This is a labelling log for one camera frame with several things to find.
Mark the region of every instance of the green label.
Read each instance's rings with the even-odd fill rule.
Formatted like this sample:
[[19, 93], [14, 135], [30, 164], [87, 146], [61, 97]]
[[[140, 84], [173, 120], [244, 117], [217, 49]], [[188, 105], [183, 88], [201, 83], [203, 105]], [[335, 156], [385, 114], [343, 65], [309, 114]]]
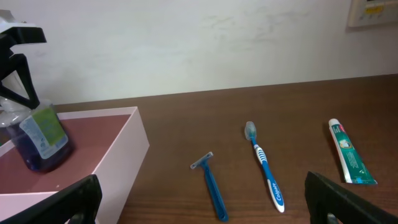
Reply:
[[39, 110], [35, 112], [32, 117], [50, 146], [53, 146], [64, 137], [65, 132], [63, 131], [53, 109], [47, 108]]
[[365, 167], [365, 164], [363, 164], [362, 159], [349, 140], [343, 126], [341, 124], [335, 124], [331, 128], [336, 136], [338, 147], [344, 157], [352, 183], [377, 184]]

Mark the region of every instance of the toothbrush handle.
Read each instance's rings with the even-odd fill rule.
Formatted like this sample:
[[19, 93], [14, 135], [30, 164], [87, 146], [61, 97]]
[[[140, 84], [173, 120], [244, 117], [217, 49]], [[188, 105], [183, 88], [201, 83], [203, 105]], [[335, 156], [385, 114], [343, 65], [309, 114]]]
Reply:
[[207, 163], [202, 164], [203, 169], [205, 170], [205, 179], [207, 183], [207, 187], [210, 191], [211, 199], [213, 200], [214, 207], [216, 208], [218, 219], [223, 222], [228, 221], [228, 214], [226, 213], [226, 208], [224, 205], [223, 198], [221, 197], [220, 191], [218, 190], [216, 180], [213, 177], [213, 174], [210, 171]]
[[272, 201], [274, 201], [276, 209], [278, 209], [279, 212], [284, 212], [285, 211], [284, 198], [282, 197], [282, 192], [279, 190], [278, 184], [276, 183], [274, 176], [272, 176], [271, 174], [266, 154], [258, 145], [255, 145], [254, 147], [256, 148], [257, 158], [259, 159], [262, 168], [264, 169]]

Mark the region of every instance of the blue liquid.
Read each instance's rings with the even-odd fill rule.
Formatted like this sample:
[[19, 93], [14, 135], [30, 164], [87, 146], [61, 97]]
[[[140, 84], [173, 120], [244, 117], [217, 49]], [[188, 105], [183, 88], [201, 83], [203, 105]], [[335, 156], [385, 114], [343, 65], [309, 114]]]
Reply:
[[50, 172], [57, 168], [73, 151], [70, 139], [54, 155], [48, 159], [41, 158], [35, 144], [30, 137], [19, 127], [20, 123], [6, 127], [12, 143], [22, 156], [26, 166], [36, 172]]

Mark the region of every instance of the white box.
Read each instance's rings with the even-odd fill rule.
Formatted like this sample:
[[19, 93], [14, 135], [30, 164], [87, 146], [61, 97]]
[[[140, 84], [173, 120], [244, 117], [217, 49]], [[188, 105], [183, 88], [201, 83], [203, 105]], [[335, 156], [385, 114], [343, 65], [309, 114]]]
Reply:
[[116, 223], [149, 148], [137, 107], [59, 113], [58, 117], [76, 148], [54, 171], [30, 171], [11, 141], [0, 147], [0, 221], [96, 174], [103, 194], [97, 220]]

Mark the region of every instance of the blue razor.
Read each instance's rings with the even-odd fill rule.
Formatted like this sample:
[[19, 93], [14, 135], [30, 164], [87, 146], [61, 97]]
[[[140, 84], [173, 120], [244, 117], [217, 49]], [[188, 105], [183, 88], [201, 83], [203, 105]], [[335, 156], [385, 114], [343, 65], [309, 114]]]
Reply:
[[207, 187], [210, 191], [211, 199], [213, 200], [213, 205], [216, 208], [216, 213], [218, 219], [222, 222], [228, 221], [228, 214], [226, 213], [226, 208], [224, 205], [223, 198], [221, 197], [220, 191], [218, 190], [216, 180], [213, 177], [213, 174], [210, 171], [210, 167], [207, 164], [207, 160], [213, 156], [212, 152], [209, 152], [194, 164], [191, 165], [191, 169], [194, 169], [198, 166], [201, 166], [205, 171], [205, 179], [207, 183]]
[[253, 148], [256, 151], [257, 158], [261, 163], [262, 169], [264, 169], [264, 174], [267, 179], [269, 191], [271, 193], [272, 201], [274, 202], [276, 209], [278, 209], [278, 211], [281, 213], [284, 212], [285, 203], [284, 203], [284, 198], [282, 197], [282, 192], [279, 190], [279, 187], [274, 179], [274, 176], [272, 176], [271, 174], [266, 154], [256, 142], [257, 132], [253, 122], [248, 121], [246, 123], [246, 127], [244, 128], [244, 135], [246, 136], [247, 140], [250, 140], [252, 142]]

